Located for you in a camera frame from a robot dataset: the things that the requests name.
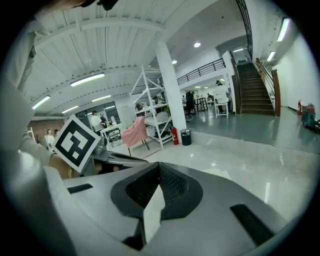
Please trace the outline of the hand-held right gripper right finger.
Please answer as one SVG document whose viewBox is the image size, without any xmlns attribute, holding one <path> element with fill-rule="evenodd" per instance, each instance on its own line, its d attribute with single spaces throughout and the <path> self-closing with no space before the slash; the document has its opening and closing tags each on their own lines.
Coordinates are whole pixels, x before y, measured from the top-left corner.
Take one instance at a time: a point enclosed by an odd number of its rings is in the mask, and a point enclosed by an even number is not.
<svg viewBox="0 0 320 256">
<path fill-rule="evenodd" d="M 270 205 L 236 182 L 207 172 L 165 163 L 199 182 L 203 195 L 186 217 L 164 220 L 146 253 L 151 256 L 239 256 L 258 247 L 287 221 Z"/>
</svg>

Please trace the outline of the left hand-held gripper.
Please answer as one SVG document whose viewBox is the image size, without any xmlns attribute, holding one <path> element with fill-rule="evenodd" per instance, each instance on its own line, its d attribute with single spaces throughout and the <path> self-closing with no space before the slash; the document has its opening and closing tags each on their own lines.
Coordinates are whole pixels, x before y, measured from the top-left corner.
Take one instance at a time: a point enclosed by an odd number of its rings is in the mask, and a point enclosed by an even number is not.
<svg viewBox="0 0 320 256">
<path fill-rule="evenodd" d="M 52 149 L 79 175 L 94 175 L 87 171 L 96 159 L 118 166 L 140 166 L 148 161 L 117 152 L 106 152 L 106 138 L 98 136 L 75 115 L 71 115 L 52 144 Z"/>
</svg>

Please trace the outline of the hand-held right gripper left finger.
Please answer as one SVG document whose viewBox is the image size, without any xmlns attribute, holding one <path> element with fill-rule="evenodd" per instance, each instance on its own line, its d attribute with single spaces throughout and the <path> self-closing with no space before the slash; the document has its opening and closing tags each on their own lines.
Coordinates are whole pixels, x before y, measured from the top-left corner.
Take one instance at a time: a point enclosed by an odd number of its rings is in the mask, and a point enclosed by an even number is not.
<svg viewBox="0 0 320 256">
<path fill-rule="evenodd" d="M 161 188 L 157 163 L 108 174 L 64 180 L 72 199 L 104 232 L 135 249 L 161 227 Z"/>
</svg>

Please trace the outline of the person's left forearm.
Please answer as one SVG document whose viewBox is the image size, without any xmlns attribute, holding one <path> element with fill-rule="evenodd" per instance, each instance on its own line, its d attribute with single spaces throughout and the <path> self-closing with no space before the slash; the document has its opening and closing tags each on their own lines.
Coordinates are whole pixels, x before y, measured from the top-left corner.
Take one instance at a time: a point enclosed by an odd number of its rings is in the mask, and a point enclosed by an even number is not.
<svg viewBox="0 0 320 256">
<path fill-rule="evenodd" d="M 34 157 L 42 166 L 55 168 L 63 180 L 72 177 L 70 166 L 58 154 L 36 143 L 27 132 L 22 136 L 19 149 Z"/>
</svg>

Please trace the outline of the chair with pink cover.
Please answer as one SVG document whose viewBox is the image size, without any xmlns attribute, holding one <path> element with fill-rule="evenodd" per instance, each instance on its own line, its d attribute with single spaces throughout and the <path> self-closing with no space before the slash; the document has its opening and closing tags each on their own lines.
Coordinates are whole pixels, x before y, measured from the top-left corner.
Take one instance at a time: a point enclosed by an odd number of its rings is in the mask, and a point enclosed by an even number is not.
<svg viewBox="0 0 320 256">
<path fill-rule="evenodd" d="M 124 130 L 121 134 L 122 142 L 127 146 L 130 156 L 130 148 L 139 142 L 145 144 L 148 150 L 150 149 L 146 142 L 147 138 L 147 128 L 144 116 L 138 116 L 133 122 L 132 126 Z"/>
</svg>

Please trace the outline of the white table with black legs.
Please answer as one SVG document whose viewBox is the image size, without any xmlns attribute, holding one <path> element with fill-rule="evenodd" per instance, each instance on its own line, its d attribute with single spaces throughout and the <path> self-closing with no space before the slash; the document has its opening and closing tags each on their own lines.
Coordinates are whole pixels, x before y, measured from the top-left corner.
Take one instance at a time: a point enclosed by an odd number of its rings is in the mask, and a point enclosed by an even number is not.
<svg viewBox="0 0 320 256">
<path fill-rule="evenodd" d="M 102 129 L 100 135 L 106 138 L 108 146 L 114 147 L 114 141 L 122 139 L 122 128 L 123 126 L 121 123 L 110 125 L 107 128 Z"/>
</svg>

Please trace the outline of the black mesh waste bin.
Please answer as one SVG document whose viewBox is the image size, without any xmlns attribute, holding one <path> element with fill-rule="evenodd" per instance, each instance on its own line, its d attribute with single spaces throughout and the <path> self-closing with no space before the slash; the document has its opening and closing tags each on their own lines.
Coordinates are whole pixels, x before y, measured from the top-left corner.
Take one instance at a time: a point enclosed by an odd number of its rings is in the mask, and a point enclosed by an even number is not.
<svg viewBox="0 0 320 256">
<path fill-rule="evenodd" d="M 180 131 L 181 141 L 183 146 L 189 146 L 192 144 L 191 130 L 186 128 Z"/>
</svg>

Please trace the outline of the white metal shelving rack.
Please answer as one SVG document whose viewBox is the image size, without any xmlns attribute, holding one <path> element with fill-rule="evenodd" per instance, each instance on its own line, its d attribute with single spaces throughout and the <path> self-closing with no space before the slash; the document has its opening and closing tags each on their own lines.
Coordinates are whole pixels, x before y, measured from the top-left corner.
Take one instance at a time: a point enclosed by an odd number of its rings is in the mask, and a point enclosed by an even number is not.
<svg viewBox="0 0 320 256">
<path fill-rule="evenodd" d="M 158 68 L 141 67 L 130 92 L 130 102 L 136 117 L 144 118 L 147 137 L 163 147 L 172 141 L 173 126 L 169 100 Z"/>
</svg>

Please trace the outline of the white square pillar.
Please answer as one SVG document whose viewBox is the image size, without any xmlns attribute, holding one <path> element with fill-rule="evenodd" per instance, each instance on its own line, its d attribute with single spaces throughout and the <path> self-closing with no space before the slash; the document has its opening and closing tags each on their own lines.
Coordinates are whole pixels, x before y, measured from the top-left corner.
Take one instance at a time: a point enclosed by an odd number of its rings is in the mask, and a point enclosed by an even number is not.
<svg viewBox="0 0 320 256">
<path fill-rule="evenodd" d="M 173 126 L 177 129 L 178 140 L 181 143 L 181 130 L 187 128 L 186 119 L 176 72 L 174 65 L 172 64 L 170 52 L 165 42 L 159 41 L 157 43 L 156 57 L 167 95 Z"/>
</svg>

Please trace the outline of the black high table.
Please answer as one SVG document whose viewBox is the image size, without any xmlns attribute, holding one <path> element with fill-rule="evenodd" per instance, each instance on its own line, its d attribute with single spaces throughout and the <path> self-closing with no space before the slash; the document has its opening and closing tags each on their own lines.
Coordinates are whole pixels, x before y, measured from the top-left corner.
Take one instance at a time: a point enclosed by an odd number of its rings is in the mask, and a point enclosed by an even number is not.
<svg viewBox="0 0 320 256">
<path fill-rule="evenodd" d="M 204 112 L 208 110 L 208 105 L 205 97 L 201 97 L 196 100 L 196 110 L 197 112 Z"/>
</svg>

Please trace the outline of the white wooden chair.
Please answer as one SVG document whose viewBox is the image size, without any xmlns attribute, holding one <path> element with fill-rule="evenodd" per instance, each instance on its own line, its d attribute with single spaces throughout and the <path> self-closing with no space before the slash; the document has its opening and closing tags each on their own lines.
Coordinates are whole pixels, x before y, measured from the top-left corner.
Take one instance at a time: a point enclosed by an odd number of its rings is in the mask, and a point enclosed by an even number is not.
<svg viewBox="0 0 320 256">
<path fill-rule="evenodd" d="M 218 90 L 216 89 L 213 93 L 214 98 L 214 110 L 215 110 L 215 116 L 216 118 L 218 116 L 226 116 L 226 118 L 229 117 L 229 98 L 227 97 L 227 94 L 225 90 Z M 225 106 L 225 112 L 220 113 L 219 107 Z"/>
</svg>

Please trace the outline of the black balcony railing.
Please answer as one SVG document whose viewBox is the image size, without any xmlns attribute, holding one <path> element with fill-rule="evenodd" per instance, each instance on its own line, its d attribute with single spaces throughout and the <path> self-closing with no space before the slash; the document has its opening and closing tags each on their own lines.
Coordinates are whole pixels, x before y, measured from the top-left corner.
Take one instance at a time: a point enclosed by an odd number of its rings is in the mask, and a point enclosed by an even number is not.
<svg viewBox="0 0 320 256">
<path fill-rule="evenodd" d="M 224 62 L 224 60 L 222 58 L 209 62 L 201 67 L 198 67 L 188 73 L 186 73 L 185 75 L 179 77 L 177 79 L 177 83 L 178 85 L 182 85 L 185 84 L 187 82 L 190 82 L 196 78 L 199 78 L 201 76 L 204 76 L 206 74 L 221 70 L 226 68 L 226 64 Z"/>
</svg>

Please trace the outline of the dark wooden staircase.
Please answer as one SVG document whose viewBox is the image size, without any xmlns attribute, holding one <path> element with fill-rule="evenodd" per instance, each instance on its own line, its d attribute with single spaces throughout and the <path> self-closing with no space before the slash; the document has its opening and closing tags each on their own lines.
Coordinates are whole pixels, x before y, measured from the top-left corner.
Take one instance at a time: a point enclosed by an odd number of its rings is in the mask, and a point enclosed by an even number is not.
<svg viewBox="0 0 320 256">
<path fill-rule="evenodd" d="M 233 85 L 239 114 L 281 116 L 281 92 L 277 70 L 268 72 L 259 58 L 254 63 L 236 65 Z"/>
</svg>

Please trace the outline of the green and red floor machine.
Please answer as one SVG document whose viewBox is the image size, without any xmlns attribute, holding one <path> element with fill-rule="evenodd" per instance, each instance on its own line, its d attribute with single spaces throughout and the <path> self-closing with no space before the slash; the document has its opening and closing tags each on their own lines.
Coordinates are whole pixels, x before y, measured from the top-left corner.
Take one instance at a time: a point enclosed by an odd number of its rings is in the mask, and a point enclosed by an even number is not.
<svg viewBox="0 0 320 256">
<path fill-rule="evenodd" d="M 301 122 L 303 127 L 320 134 L 320 119 L 316 120 L 316 108 L 314 104 L 308 103 L 302 107 Z"/>
</svg>

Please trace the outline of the person's torso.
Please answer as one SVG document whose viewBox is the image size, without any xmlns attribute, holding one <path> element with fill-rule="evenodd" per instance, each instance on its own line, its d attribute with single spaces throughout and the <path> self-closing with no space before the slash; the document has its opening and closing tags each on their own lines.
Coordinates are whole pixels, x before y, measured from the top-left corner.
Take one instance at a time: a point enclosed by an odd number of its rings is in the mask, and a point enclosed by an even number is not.
<svg viewBox="0 0 320 256">
<path fill-rule="evenodd" d="M 28 20 L 0 67 L 0 150 L 19 148 L 34 113 L 25 98 L 25 87 L 36 55 L 38 25 L 35 16 Z"/>
</svg>

